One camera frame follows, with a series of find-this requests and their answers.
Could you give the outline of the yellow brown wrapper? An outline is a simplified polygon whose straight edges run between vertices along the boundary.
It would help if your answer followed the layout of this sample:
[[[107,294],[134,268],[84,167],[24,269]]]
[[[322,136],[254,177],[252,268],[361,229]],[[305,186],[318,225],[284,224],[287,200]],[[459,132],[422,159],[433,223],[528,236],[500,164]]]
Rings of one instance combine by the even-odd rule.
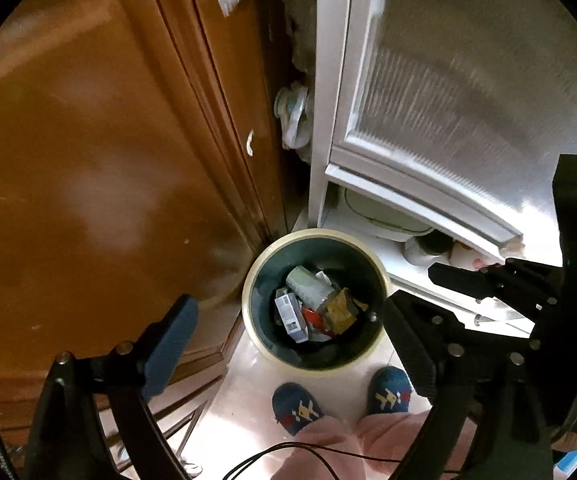
[[[342,335],[353,326],[361,313],[368,311],[368,305],[351,296],[347,288],[341,289],[329,298],[318,313],[325,321],[328,332]]]

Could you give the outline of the red snack packet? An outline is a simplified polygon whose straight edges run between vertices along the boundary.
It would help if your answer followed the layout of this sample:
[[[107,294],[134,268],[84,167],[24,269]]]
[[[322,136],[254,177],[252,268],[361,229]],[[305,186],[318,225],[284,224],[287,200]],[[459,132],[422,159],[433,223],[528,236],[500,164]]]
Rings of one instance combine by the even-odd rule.
[[[325,335],[330,335],[325,318],[317,311],[313,311],[307,307],[302,307],[303,317],[313,330]]]

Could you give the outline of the round trash bin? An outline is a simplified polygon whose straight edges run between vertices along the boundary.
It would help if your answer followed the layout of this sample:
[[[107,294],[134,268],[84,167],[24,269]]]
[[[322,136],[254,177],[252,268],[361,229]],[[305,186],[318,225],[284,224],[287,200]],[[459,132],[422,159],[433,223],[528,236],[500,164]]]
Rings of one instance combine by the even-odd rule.
[[[276,364],[322,374],[361,361],[383,336],[389,279],[366,244],[307,229],[265,249],[242,292],[246,332]]]

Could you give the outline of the right blue slipper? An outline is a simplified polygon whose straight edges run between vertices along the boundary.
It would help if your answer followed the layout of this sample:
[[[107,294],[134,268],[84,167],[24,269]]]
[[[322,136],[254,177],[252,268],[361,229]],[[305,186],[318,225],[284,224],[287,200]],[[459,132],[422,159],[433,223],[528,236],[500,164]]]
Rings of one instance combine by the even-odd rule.
[[[368,387],[367,413],[408,413],[412,387],[404,370],[384,366],[372,376]]]

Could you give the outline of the blue slipper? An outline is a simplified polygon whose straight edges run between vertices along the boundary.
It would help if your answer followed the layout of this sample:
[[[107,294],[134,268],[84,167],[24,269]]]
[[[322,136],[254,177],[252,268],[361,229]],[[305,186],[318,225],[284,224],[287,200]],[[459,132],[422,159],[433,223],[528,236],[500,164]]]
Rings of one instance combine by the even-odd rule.
[[[412,387],[404,370],[384,366],[372,376],[368,387],[367,413],[408,413]]]
[[[275,420],[292,437],[323,416],[313,395],[296,382],[286,382],[276,388],[271,405]]]

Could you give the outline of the pink trouser legs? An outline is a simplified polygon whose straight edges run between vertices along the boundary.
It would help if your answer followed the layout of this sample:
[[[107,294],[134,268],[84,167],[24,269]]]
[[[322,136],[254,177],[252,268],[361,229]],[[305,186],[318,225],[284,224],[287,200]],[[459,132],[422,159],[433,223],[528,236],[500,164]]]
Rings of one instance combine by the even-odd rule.
[[[358,453],[389,460],[401,460],[417,437],[426,416],[430,412],[418,414],[394,413],[368,415],[359,420],[355,429],[349,429],[343,422],[322,416],[298,431],[296,441],[319,444],[345,452]],[[469,452],[476,426],[468,420],[464,422],[458,443],[453,449],[446,467],[460,470]],[[366,479],[365,462],[351,456],[319,451],[330,463],[339,479]],[[369,466],[380,474],[392,474],[394,463],[373,463]],[[275,471],[271,479],[333,479],[330,471],[316,456],[305,450],[294,450]]]

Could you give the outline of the left blue slipper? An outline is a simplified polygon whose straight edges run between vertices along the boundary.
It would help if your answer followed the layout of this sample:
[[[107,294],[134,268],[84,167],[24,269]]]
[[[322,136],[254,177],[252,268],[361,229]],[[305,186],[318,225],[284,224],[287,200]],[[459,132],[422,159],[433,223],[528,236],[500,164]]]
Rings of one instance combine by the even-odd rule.
[[[271,405],[275,420],[292,437],[323,416],[313,395],[296,382],[286,382],[276,388]]]

